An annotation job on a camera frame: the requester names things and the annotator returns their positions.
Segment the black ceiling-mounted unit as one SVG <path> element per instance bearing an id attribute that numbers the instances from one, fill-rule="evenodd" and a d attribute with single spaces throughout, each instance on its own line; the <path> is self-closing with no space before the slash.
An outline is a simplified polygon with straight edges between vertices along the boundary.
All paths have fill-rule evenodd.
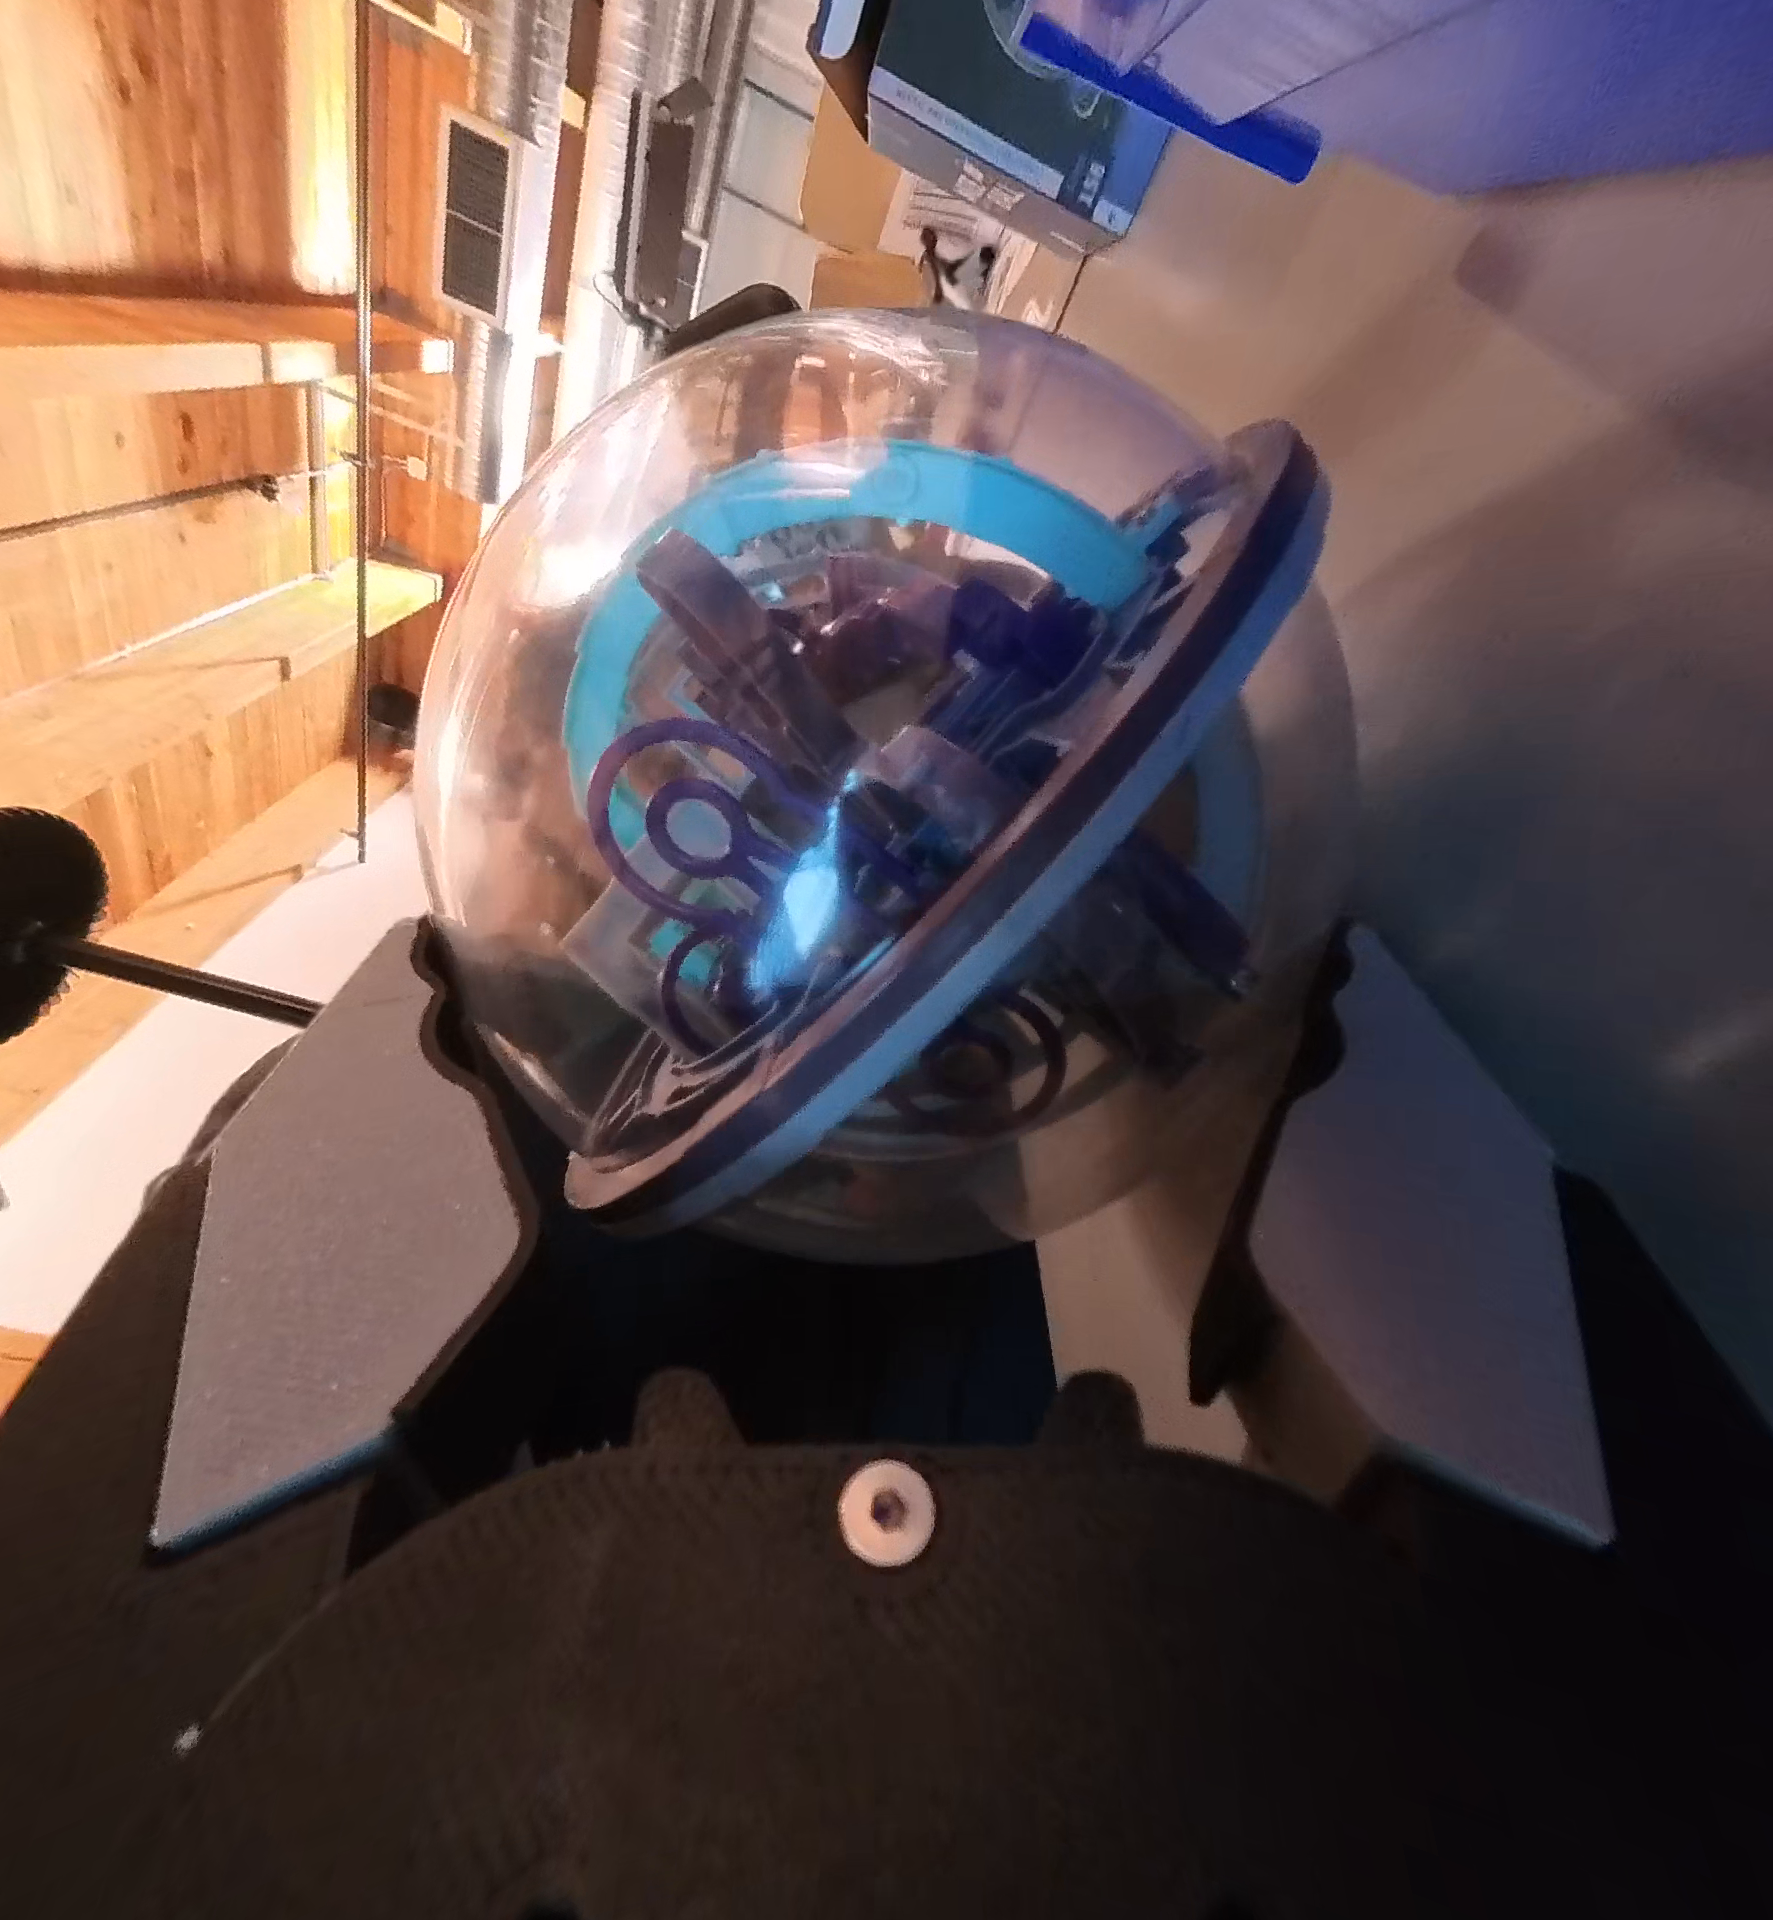
<path id="1" fill-rule="evenodd" d="M 686 214 L 701 121 L 710 95 L 698 78 L 629 102 L 613 288 L 626 320 L 650 335 L 682 323 Z"/>

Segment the blue plastic bin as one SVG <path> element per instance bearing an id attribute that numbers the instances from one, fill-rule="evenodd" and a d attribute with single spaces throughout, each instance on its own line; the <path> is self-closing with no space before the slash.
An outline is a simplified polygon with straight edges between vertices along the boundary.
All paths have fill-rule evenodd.
<path id="1" fill-rule="evenodd" d="M 1278 107 L 1297 84 L 1288 3 L 1032 2 L 1018 47 L 1264 175 L 1300 184 L 1323 136 Z"/>

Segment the white ceiling air vent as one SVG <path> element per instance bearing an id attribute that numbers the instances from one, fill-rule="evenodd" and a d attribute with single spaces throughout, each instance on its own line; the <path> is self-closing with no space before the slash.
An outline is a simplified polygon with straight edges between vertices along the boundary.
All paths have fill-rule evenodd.
<path id="1" fill-rule="evenodd" d="M 500 327 L 510 301 L 521 146 L 514 133 L 464 110 L 439 110 L 433 291 Z"/>

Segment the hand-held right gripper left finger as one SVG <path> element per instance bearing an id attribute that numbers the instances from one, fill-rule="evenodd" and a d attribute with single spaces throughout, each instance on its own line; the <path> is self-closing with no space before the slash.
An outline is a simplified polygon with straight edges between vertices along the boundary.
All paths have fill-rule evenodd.
<path id="1" fill-rule="evenodd" d="M 449 971 L 439 924 L 393 924 L 218 1130 L 154 1552 L 385 1457 L 524 1270 L 537 1201 Z"/>

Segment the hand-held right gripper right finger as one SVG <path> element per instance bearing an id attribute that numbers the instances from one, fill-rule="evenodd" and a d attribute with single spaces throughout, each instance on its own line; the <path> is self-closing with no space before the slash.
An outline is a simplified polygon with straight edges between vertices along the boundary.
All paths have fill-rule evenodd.
<path id="1" fill-rule="evenodd" d="M 1578 1546 L 1614 1508 L 1554 1155 L 1384 944 L 1333 935 L 1192 1315 L 1192 1398 L 1274 1358 L 1248 1434 L 1337 1489 L 1320 1420 Z"/>

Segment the dark printed toy box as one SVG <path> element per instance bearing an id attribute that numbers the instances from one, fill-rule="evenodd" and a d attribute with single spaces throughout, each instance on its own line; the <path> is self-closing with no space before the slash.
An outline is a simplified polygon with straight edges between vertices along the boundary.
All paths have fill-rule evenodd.
<path id="1" fill-rule="evenodd" d="M 1022 2 L 820 2 L 806 54 L 878 158 L 1042 243 L 1124 237 L 1169 129 L 1018 45 Z"/>

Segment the brown cardboard box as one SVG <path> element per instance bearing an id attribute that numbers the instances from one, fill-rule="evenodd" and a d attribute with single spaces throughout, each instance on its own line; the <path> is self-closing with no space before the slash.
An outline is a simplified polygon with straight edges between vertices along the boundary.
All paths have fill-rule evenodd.
<path id="1" fill-rule="evenodd" d="M 905 170 L 876 154 L 836 93 L 820 87 L 801 188 L 803 228 L 825 248 L 850 256 L 919 257 L 919 230 L 906 226 Z"/>

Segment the clear plastic maze ball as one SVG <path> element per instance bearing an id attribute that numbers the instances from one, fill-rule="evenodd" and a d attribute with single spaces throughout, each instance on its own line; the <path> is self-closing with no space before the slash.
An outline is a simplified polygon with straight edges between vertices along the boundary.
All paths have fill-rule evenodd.
<path id="1" fill-rule="evenodd" d="M 1238 1135 L 1352 862 L 1328 519 L 1287 420 L 942 308 L 736 327 L 554 443 L 413 802 L 567 1204 L 945 1260 Z"/>

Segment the silver ribbed air duct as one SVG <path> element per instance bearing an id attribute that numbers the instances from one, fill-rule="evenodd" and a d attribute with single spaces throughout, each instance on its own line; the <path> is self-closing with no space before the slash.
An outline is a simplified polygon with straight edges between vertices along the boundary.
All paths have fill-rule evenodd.
<path id="1" fill-rule="evenodd" d="M 508 320 L 451 305 L 458 443 L 451 485 L 494 508 L 554 439 L 669 343 L 623 314 L 613 254 L 626 117 L 639 90 L 702 80 L 688 190 L 682 323 L 752 285 L 805 301 L 820 243 L 801 188 L 822 87 L 815 3 L 461 3 L 468 114 L 514 133 Z"/>

